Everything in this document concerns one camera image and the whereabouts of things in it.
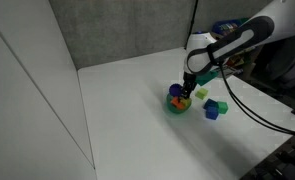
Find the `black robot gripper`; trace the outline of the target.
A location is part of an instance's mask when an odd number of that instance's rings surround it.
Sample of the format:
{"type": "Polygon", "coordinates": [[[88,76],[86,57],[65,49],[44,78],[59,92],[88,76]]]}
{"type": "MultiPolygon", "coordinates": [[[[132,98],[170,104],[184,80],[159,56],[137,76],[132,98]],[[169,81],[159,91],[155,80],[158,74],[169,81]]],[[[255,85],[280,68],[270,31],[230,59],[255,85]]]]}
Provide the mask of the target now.
{"type": "Polygon", "coordinates": [[[189,73],[184,73],[183,75],[183,88],[181,88],[181,97],[184,98],[190,98],[191,94],[193,93],[197,83],[196,83],[196,75],[194,74],[189,74],[189,73]]]}

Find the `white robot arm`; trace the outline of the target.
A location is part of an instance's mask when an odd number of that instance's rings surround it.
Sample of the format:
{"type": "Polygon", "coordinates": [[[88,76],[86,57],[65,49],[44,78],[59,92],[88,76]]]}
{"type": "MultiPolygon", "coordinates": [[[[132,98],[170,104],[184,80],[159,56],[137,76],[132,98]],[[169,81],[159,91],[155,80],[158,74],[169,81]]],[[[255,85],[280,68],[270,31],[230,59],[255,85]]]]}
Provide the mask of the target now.
{"type": "Polygon", "coordinates": [[[295,36],[295,0],[273,0],[219,40],[210,33],[191,34],[184,59],[182,97],[190,97],[198,76],[224,64],[234,54],[292,36],[295,36]]]}

